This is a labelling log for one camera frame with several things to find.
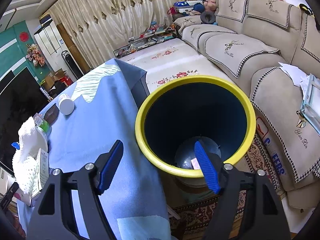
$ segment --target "yellow rim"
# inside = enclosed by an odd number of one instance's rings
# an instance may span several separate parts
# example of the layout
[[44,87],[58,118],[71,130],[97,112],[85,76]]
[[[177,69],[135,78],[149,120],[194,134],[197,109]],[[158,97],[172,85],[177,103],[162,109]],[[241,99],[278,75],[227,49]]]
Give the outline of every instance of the yellow rim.
[[230,163],[234,165],[237,163],[247,152],[249,149],[253,137],[255,134],[256,129],[256,118],[253,106],[249,100],[249,98],[246,96],[246,94],[238,88],[236,85],[232,84],[229,81],[226,81],[224,79],[213,77],[213,76],[205,76],[205,75],[197,75],[197,76],[189,76],[189,77],[183,77],[176,79],[174,81],[171,81],[169,83],[166,83],[156,89],[154,92],[150,94],[150,96],[147,97],[147,99],[143,102],[142,106],[140,107],[135,123],[135,133],[138,145],[143,152],[143,154],[147,157],[147,159],[156,167],[159,169],[170,173],[175,176],[179,177],[185,177],[185,178],[203,178],[203,174],[201,170],[187,170],[187,169],[181,169],[175,166],[172,166],[170,164],[165,163],[161,159],[159,159],[156,154],[150,149],[145,134],[144,134],[144,122],[147,116],[147,113],[153,103],[164,93],[169,91],[172,88],[175,88],[180,85],[188,84],[188,83],[210,83],[215,84],[220,87],[223,87],[227,90],[229,90],[231,93],[233,93],[241,102],[246,117],[247,117],[247,131],[244,137],[244,140],[241,144],[241,146],[238,148],[238,150],[224,163]]

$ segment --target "beige curtain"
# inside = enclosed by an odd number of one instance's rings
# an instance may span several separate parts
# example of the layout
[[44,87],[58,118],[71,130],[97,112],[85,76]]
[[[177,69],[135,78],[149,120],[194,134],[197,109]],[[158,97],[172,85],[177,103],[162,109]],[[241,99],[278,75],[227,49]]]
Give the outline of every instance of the beige curtain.
[[150,22],[170,24],[169,7],[179,0],[58,0],[49,10],[62,23],[91,67],[115,57],[113,51],[138,37]]

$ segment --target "sofa cushion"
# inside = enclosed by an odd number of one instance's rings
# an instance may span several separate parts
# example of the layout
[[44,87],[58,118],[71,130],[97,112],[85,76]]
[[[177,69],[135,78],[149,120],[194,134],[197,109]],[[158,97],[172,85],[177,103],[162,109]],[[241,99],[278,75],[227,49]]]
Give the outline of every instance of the sofa cushion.
[[282,57],[291,63],[301,29],[301,10],[288,3],[276,1],[272,3],[270,11],[268,1],[248,1],[248,17],[244,20],[242,34],[280,49]]
[[185,27],[201,24],[200,15],[181,17],[176,19],[173,24],[176,26],[178,34],[182,36]]
[[301,88],[278,67],[262,71],[253,76],[250,95],[257,109],[257,131],[271,157],[279,159],[275,165],[285,190],[290,190],[288,176],[295,188],[303,187],[316,180],[315,173],[304,178],[320,168],[320,137],[299,114]]
[[280,50],[242,34],[223,33],[207,39],[204,50],[214,63],[223,65],[238,78],[244,63],[256,55],[279,53]]
[[248,0],[248,16],[288,29],[292,6],[280,0]]
[[183,31],[181,39],[191,45],[196,51],[198,51],[199,38],[205,33],[210,33],[211,36],[214,36],[221,33],[236,32],[217,25],[197,24],[186,27]]
[[320,180],[299,189],[288,191],[289,205],[294,208],[315,208],[320,202]]
[[315,19],[305,13],[302,15],[301,32],[292,65],[320,78],[320,32]]
[[248,0],[217,0],[215,12],[219,26],[228,28],[237,33],[242,32]]

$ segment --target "beige sofa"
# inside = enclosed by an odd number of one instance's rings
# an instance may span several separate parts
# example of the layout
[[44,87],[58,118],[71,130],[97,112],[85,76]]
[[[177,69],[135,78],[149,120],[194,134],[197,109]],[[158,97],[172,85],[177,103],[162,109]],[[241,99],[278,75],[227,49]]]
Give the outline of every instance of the beige sofa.
[[320,201],[320,137],[299,114],[300,87],[279,62],[320,78],[320,32],[312,16],[278,0],[217,0],[218,25],[179,18],[181,39],[225,72],[250,98],[257,132],[267,147],[289,203]]

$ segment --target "black tv screen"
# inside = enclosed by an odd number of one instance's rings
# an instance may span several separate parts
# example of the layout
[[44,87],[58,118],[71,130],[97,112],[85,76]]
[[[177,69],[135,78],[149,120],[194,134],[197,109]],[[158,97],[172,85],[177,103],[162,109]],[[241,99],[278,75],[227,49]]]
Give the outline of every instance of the black tv screen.
[[39,113],[48,100],[28,68],[24,68],[0,92],[0,166],[13,175],[13,142],[19,141],[23,122]]

